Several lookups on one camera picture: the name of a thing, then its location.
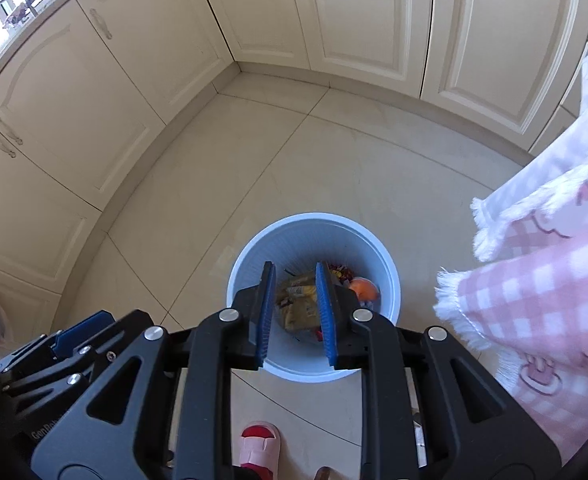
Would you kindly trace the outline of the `orange soda can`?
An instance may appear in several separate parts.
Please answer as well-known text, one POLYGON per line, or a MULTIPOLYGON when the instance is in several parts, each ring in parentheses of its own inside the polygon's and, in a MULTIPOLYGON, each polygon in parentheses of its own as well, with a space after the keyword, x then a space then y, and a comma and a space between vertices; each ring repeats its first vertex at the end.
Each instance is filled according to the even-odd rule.
POLYGON ((360 304, 365 306, 371 306, 379 300, 379 287, 367 278, 360 278, 360 276, 353 278, 349 282, 348 288, 356 294, 360 304))

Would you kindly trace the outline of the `gold foil snack bag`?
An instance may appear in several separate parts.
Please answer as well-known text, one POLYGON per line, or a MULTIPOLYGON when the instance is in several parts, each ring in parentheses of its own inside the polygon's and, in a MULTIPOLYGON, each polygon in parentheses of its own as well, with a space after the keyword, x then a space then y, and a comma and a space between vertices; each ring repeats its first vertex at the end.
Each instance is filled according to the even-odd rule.
POLYGON ((277 322, 288 333, 317 330, 321 326, 315 274, 292 276, 277 286, 277 322))

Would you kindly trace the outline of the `trash inside bin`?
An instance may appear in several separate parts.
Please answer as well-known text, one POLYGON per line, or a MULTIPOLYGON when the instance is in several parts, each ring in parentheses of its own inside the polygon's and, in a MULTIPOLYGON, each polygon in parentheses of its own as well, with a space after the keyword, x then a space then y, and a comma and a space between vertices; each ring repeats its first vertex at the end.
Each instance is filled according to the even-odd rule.
POLYGON ((355 273, 353 273, 349 266, 337 263, 329 263, 327 266, 329 267, 335 282, 341 286, 348 287, 351 281, 355 278, 355 273))

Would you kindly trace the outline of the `light blue trash bin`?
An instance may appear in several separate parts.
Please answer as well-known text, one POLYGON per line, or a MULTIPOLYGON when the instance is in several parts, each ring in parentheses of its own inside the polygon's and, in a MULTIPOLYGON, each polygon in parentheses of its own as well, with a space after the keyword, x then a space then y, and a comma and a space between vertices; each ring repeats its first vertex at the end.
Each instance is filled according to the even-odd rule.
POLYGON ((399 275, 390 253, 367 228, 337 214, 307 212, 274 222, 242 249, 231 270, 227 303, 258 284, 263 265, 275 266, 275 306, 263 368, 290 382, 318 384, 348 376, 327 362, 319 318, 315 267, 329 265, 336 284, 367 307, 397 322, 399 275))

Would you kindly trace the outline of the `pink checkered tablecloth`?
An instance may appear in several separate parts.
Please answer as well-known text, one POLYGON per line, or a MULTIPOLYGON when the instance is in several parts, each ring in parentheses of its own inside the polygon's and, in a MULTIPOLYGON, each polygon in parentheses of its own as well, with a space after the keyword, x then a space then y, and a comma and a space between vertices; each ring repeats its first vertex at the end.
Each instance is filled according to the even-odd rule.
POLYGON ((472 348, 562 460, 588 441, 588 56, 577 119, 471 205, 474 270, 442 272, 436 315, 472 348))

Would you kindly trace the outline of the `lower cream cabinets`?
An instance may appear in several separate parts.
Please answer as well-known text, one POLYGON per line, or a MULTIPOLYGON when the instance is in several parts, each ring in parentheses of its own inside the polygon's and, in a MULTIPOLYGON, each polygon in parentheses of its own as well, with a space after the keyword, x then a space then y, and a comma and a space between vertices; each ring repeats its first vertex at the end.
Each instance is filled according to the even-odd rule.
POLYGON ((48 0, 0 53, 0 305, 187 325, 295 212, 387 245, 401 322, 473 262, 468 209, 575 116, 588 0, 48 0))

